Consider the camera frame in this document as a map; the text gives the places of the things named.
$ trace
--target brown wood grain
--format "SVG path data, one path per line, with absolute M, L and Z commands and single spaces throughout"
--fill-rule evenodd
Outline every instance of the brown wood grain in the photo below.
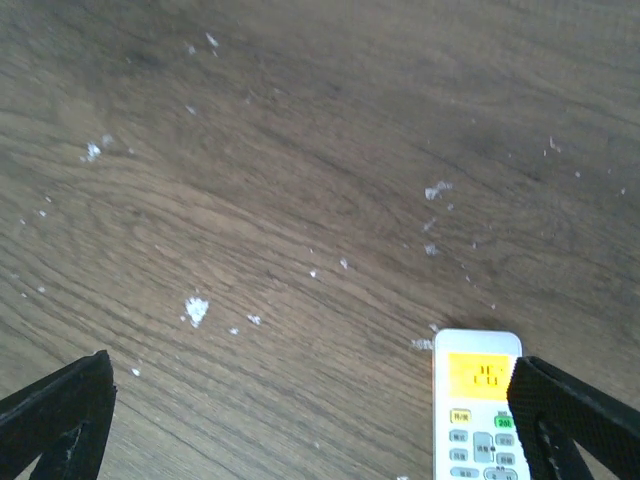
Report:
M 2 0 L 0 24 L 0 396 L 108 349 L 102 478 L 429 479 L 430 324 L 515 331 L 640 408 L 635 2 Z

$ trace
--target white remote control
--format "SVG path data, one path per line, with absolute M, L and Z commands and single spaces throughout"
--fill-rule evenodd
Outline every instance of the white remote control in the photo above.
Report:
M 433 346 L 433 478 L 531 480 L 507 404 L 522 344 L 509 332 L 441 330 Z

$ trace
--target yellow button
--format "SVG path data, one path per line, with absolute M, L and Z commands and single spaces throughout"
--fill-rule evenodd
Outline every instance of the yellow button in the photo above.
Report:
M 460 410 L 454 408 L 451 410 L 451 423 L 469 423 L 471 421 L 471 412 L 469 410 Z

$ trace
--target remote control button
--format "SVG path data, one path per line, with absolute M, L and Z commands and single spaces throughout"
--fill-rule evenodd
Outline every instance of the remote control button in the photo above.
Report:
M 449 458 L 456 462 L 466 462 L 469 460 L 469 452 L 463 448 L 454 448 L 449 452 Z
M 454 408 L 451 410 L 451 423 L 469 423 L 471 421 L 471 412 L 469 410 L 461 410 Z
M 466 442 L 469 440 L 469 433 L 466 430 L 451 430 L 449 440 L 452 442 Z
M 484 471 L 486 480 L 518 480 L 518 474 L 515 470 L 509 468 L 498 470 L 497 468 L 487 468 Z
M 458 478 L 478 478 L 480 472 L 475 468 L 453 467 L 451 469 L 451 476 Z
M 496 453 L 496 463 L 498 465 L 514 465 L 516 463 L 516 456 L 513 453 Z
M 498 428 L 513 428 L 514 427 L 514 423 L 513 423 L 513 418 L 509 417 L 507 415 L 498 415 L 495 419 L 494 419 L 494 423 L 496 425 L 496 427 Z
M 515 440 L 510 433 L 499 433 L 496 435 L 496 445 L 501 447 L 513 447 Z
M 493 437 L 489 433 L 476 432 L 473 434 L 473 460 L 477 463 L 491 463 L 493 461 Z

